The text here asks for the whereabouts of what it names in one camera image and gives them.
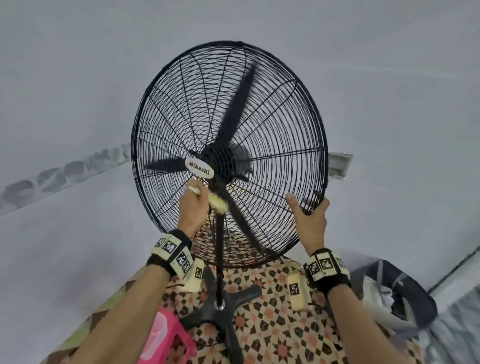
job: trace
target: fan stand base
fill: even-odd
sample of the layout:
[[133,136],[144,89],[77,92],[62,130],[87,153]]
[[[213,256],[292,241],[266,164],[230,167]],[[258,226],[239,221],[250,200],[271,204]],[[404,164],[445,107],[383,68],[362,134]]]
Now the fan stand base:
[[243,364],[243,350],[239,345],[237,334],[233,328],[233,317],[237,308],[262,295],[262,289],[253,286],[235,293],[222,292],[225,304],[222,309],[216,304],[216,280],[210,267],[204,269],[204,280],[208,298],[202,307],[180,319],[185,330],[201,324],[214,324],[220,336],[224,338],[231,364]]

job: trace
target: fan grille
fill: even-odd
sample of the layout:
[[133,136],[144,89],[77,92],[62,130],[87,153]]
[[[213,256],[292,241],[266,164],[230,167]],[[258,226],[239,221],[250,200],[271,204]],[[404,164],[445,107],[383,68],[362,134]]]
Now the fan grille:
[[[234,180],[227,190],[260,244],[261,255],[235,221],[225,220],[225,267],[266,263],[293,247],[298,238],[284,195],[316,205],[327,184],[328,151],[321,117],[298,77],[272,54],[242,43],[218,41],[194,47],[171,61],[142,98],[132,130],[132,166],[138,192],[162,231],[176,227],[179,198],[189,171],[154,172],[156,159],[186,158],[214,141],[228,103],[248,65],[258,62],[250,98],[232,144],[251,155],[250,181]],[[303,206],[311,212],[312,207]],[[192,252],[215,264],[214,218],[199,230]]]

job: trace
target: fan pole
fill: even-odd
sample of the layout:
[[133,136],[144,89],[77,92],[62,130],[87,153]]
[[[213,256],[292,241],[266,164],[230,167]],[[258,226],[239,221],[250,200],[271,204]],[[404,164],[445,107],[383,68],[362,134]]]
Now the fan pole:
[[223,309],[225,301],[222,297],[223,289],[223,226],[225,214],[215,215],[215,255],[216,255],[216,306]]

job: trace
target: forearm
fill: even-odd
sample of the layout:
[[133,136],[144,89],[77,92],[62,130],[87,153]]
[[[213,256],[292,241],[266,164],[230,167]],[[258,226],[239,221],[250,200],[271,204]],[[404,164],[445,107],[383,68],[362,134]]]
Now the forearm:
[[351,364],[406,364],[347,285],[332,288],[328,300]]
[[71,364],[136,364],[160,307],[170,274],[149,265],[123,299],[100,321]]

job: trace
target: white oval badge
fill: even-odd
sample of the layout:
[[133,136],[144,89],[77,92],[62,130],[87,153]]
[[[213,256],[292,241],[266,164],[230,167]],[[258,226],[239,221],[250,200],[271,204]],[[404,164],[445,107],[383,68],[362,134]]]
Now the white oval badge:
[[197,177],[211,179],[215,174],[212,167],[197,158],[185,159],[185,166]]

